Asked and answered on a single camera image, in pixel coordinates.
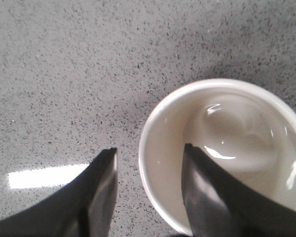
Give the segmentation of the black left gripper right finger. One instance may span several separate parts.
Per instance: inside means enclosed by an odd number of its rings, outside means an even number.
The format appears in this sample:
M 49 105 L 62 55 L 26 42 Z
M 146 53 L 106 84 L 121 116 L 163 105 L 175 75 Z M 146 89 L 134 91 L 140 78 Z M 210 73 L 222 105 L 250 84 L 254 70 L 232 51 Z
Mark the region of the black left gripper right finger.
M 247 187 L 185 144 L 182 196 L 194 237 L 296 237 L 296 211 Z

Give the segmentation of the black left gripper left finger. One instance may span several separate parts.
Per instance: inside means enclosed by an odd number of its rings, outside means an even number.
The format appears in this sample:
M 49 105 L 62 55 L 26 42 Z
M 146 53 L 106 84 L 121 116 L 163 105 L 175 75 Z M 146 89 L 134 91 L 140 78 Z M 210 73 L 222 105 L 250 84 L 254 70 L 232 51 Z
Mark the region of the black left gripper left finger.
M 0 221 L 0 237 L 106 237 L 117 196 L 117 149 L 102 150 L 74 180 Z

